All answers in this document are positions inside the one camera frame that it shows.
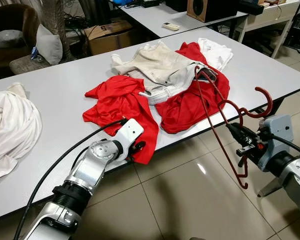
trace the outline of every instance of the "brown armchair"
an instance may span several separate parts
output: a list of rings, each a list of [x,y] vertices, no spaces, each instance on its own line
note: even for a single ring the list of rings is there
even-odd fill
[[[42,0],[41,22],[52,34],[59,35],[60,37],[63,50],[63,56],[60,63],[74,60],[66,38],[63,0]],[[16,75],[50,66],[51,65],[45,59],[42,62],[31,60],[31,55],[10,62],[10,69]]]
[[[0,6],[0,32],[19,30],[23,32],[24,46],[0,49],[0,79],[14,75],[9,63],[31,53],[36,45],[39,26],[37,12],[28,5],[9,4]]]

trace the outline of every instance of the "red cloth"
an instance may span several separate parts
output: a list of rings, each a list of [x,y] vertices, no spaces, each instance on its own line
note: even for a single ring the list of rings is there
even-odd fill
[[[145,141],[145,147],[133,155],[134,160],[137,163],[147,164],[156,148],[159,127],[151,115],[148,99],[139,95],[139,92],[144,91],[143,79],[113,76],[85,93],[86,97],[98,101],[94,107],[83,113],[83,119],[101,127],[123,117],[135,119],[144,129],[136,143]],[[120,124],[116,124],[106,128],[105,132],[114,136],[120,127]]]
[[[184,42],[180,50],[176,52],[209,66],[196,42],[190,44]],[[230,90],[228,79],[220,71],[211,66],[209,68],[217,73],[214,83],[222,96],[227,99]],[[214,87],[212,84],[202,81],[199,82],[199,85],[203,98],[206,101],[209,116],[217,113],[219,111],[217,103],[221,101],[221,98],[216,94]],[[169,134],[187,130],[194,124],[207,118],[196,81],[193,81],[186,91],[170,97],[165,102],[156,104],[155,108],[162,116],[161,127]]]

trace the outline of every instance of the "wooden speaker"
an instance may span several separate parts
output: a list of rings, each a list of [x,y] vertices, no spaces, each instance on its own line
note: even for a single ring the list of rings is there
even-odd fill
[[[188,0],[187,14],[201,22],[210,22],[237,14],[240,0]]]

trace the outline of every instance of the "clothing pile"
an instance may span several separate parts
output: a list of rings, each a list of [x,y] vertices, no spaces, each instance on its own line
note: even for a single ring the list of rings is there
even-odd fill
[[[39,111],[20,83],[0,91],[0,177],[10,173],[17,159],[32,149],[41,130]]]
[[[154,46],[146,44],[128,62],[113,54],[112,66],[120,75],[111,77],[85,94],[98,101],[83,113],[83,119],[103,127],[122,118],[134,118],[144,128],[136,144],[145,142],[142,150],[134,155],[134,161],[147,164],[155,151],[159,133],[149,105],[155,105],[162,117],[160,126],[169,134],[187,130],[207,117],[199,87],[208,114],[217,113],[221,99],[207,79],[200,78],[198,87],[194,81],[195,69],[210,76],[227,99],[229,81],[221,71],[232,57],[231,49],[205,38],[190,44],[183,43],[177,51],[169,49],[162,41]],[[105,131],[114,136],[120,127],[118,124]]]

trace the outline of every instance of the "white table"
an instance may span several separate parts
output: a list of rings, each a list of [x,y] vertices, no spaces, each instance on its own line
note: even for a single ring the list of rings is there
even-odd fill
[[[285,23],[285,27],[282,31],[279,41],[276,43],[276,47],[272,53],[272,58],[275,58],[279,48],[286,39],[288,30],[291,26],[292,20],[297,12],[300,0],[286,0],[286,3],[280,5],[268,6],[263,10],[263,13],[257,16],[249,15],[237,28],[240,32],[239,43],[242,43],[245,33],[260,29],[266,26]]]
[[[120,9],[160,38],[248,16],[247,13],[238,11],[236,16],[230,16],[215,21],[201,22],[191,16],[188,16],[186,11],[175,11],[165,3],[161,3],[159,6],[147,8],[144,8],[143,6],[125,8],[122,6]],[[176,24],[180,26],[180,28],[178,31],[172,31],[163,28],[163,23]]]
[[[199,37],[208,38],[233,50],[234,57],[223,73],[230,82],[229,99],[239,107],[252,110],[266,103],[264,96],[254,90],[255,86],[267,89],[273,99],[280,99],[300,90],[300,72],[209,28],[203,27],[161,40],[171,49],[177,50],[183,42],[197,41]],[[154,45],[157,42],[158,40],[149,43]],[[115,53],[128,61],[139,47],[140,45],[135,45],[116,50]],[[82,113],[96,103],[95,99],[86,98],[84,94],[114,75],[111,71],[111,54],[113,52],[0,80],[0,91],[14,82],[22,83],[29,99],[40,111],[43,123],[41,136],[34,148],[18,160],[18,165],[10,174],[0,178],[0,216],[25,206],[38,180],[53,162],[69,147],[98,128],[93,123],[83,121]],[[153,106],[150,109],[159,124],[161,117]],[[237,117],[237,113],[229,105],[224,108],[224,113],[227,119]],[[212,116],[211,120],[214,125],[223,123],[220,114]],[[209,129],[208,121],[203,120],[189,130],[177,134],[168,134],[161,130],[156,149]],[[35,201],[50,196],[54,186],[63,183],[79,151],[93,140],[104,137],[107,137],[105,133],[99,134],[66,157],[43,183]]]

